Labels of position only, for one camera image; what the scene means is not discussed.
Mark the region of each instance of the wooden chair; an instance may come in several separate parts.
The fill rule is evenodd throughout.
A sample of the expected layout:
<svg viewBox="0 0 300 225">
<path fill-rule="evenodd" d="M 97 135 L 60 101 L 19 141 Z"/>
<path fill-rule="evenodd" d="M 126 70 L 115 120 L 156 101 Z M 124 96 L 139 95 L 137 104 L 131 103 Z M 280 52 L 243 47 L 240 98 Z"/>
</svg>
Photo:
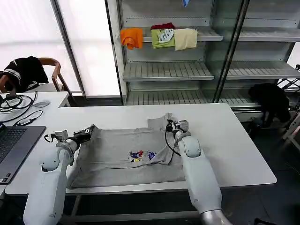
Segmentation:
<svg viewBox="0 0 300 225">
<path fill-rule="evenodd" d="M 31 89 L 27 92 L 54 92 L 54 91 L 67 91 L 69 93 L 70 98 L 72 99 L 72 101 L 74 103 L 76 103 L 74 96 L 72 95 L 69 87 L 67 86 L 64 78 L 62 77 L 62 75 L 60 74 L 60 63 L 52 58 L 39 58 L 40 62 L 42 63 L 43 66 L 54 66 L 54 72 L 52 74 L 52 83 L 46 83 L 46 84 L 41 84 L 38 87 Z M 6 82 L 9 82 L 12 86 L 13 83 L 10 82 L 9 77 L 7 75 L 4 75 L 1 77 L 0 79 L 0 91 L 2 93 L 8 93 L 8 91 L 5 89 L 5 84 Z"/>
</svg>

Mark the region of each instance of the white desk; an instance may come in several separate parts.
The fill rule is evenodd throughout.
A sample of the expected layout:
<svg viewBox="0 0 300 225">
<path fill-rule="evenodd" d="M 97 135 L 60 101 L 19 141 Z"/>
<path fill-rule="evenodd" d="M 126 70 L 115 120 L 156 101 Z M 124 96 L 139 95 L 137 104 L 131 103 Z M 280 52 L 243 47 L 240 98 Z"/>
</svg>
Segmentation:
<svg viewBox="0 0 300 225">
<path fill-rule="evenodd" d="M 47 121 L 37 120 L 35 125 L 48 126 L 48 133 L 67 129 L 69 134 L 86 128 L 91 123 L 103 129 L 138 128 L 146 127 L 147 119 L 161 117 L 165 113 L 173 113 L 176 118 L 189 121 L 189 131 L 200 140 L 221 187 L 276 183 L 273 172 L 227 104 L 63 107 L 57 109 L 55 114 L 49 114 Z M 38 141 L 18 174 L 7 186 L 7 194 L 29 192 L 30 184 L 40 170 L 39 158 L 48 147 L 49 144 L 43 139 Z M 69 166 L 68 176 L 72 169 Z M 159 192 L 186 188 L 186 183 L 182 181 L 80 188 L 67 190 L 67 193 Z"/>
<path fill-rule="evenodd" d="M 22 95 L 27 95 L 30 96 L 32 99 L 34 98 L 35 93 L 22 93 Z M 68 105 L 68 93 L 67 92 L 51 92 L 51 93 L 46 93 L 46 92 L 39 92 L 37 94 L 37 99 L 34 103 L 41 102 L 44 100 L 48 100 L 51 103 L 41 109 L 32 107 L 31 109 L 28 110 L 27 113 L 25 113 L 23 116 L 20 118 L 13 120 L 11 122 L 4 123 L 6 126 L 12 126 L 14 123 L 16 123 L 19 119 L 29 115 L 30 113 L 36 111 L 36 110 L 43 110 L 43 115 L 34 121 L 32 124 L 29 126 L 50 126 L 51 125 L 51 120 L 48 120 L 49 118 L 53 118 L 55 115 L 55 111 L 59 107 L 63 107 L 65 105 Z M 24 104 L 28 104 L 29 99 L 25 98 L 24 99 Z M 8 120 L 10 118 L 13 118 L 17 115 L 20 115 L 22 112 L 24 112 L 25 109 L 23 110 L 17 110 L 17 111 L 12 111 L 7 114 L 0 113 L 0 121 Z M 0 196 L 4 192 L 4 189 L 6 188 L 6 185 L 0 185 Z"/>
</svg>

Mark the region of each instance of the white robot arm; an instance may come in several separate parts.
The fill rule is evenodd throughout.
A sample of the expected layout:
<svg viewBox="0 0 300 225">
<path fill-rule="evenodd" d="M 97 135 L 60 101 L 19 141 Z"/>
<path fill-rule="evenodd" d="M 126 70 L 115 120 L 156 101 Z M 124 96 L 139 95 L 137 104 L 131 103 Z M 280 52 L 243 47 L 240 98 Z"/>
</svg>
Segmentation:
<svg viewBox="0 0 300 225">
<path fill-rule="evenodd" d="M 26 202 L 26 225 L 56 225 L 59 222 L 67 188 L 67 166 L 73 165 L 75 151 L 91 138 L 92 129 L 93 125 L 72 138 L 68 138 L 66 130 L 51 135 L 52 141 L 58 140 L 57 148 L 49 150 L 40 163 L 41 171 Z"/>
<path fill-rule="evenodd" d="M 210 161 L 198 139 L 188 132 L 188 122 L 169 120 L 166 132 L 172 132 L 182 158 L 183 172 L 193 206 L 203 225 L 231 225 L 221 210 L 222 193 Z"/>
<path fill-rule="evenodd" d="M 57 138 L 56 151 L 49 151 L 41 162 L 41 171 L 29 193 L 24 212 L 26 225 L 56 225 L 63 213 L 67 187 L 66 170 L 74 161 L 80 144 L 91 138 L 93 125 L 68 138 L 65 132 Z M 232 225 L 221 211 L 222 194 L 216 176 L 198 139 L 188 132 L 188 122 L 169 120 L 166 132 L 172 132 L 183 162 L 188 192 L 199 211 L 203 225 Z"/>
</svg>

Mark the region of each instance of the glass door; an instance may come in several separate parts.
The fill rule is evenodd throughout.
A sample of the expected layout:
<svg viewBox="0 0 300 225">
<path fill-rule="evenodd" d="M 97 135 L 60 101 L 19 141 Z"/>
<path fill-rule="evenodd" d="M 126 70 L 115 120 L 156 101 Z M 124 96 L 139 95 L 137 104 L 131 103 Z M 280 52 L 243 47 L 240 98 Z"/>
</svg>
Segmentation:
<svg viewBox="0 0 300 225">
<path fill-rule="evenodd" d="M 217 103 L 232 62 L 249 0 L 218 0 L 215 2 L 212 28 L 223 36 L 221 42 L 207 45 L 206 65 L 214 75 L 211 82 L 202 84 L 209 102 Z"/>
<path fill-rule="evenodd" d="M 254 85 L 274 83 L 286 89 L 288 96 L 294 92 L 300 73 L 287 61 L 300 41 L 299 26 L 298 0 L 251 0 L 218 102 L 236 112 L 259 112 L 260 105 L 248 93 Z"/>
</svg>

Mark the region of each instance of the yellow cloth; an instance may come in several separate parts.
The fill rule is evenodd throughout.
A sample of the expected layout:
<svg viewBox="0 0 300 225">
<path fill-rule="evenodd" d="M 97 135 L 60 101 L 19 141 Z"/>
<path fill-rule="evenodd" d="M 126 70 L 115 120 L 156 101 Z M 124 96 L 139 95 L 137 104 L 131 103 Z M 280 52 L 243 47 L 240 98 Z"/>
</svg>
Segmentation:
<svg viewBox="0 0 300 225">
<path fill-rule="evenodd" d="M 175 51 L 197 47 L 198 31 L 195 29 L 176 29 L 174 30 Z"/>
</svg>

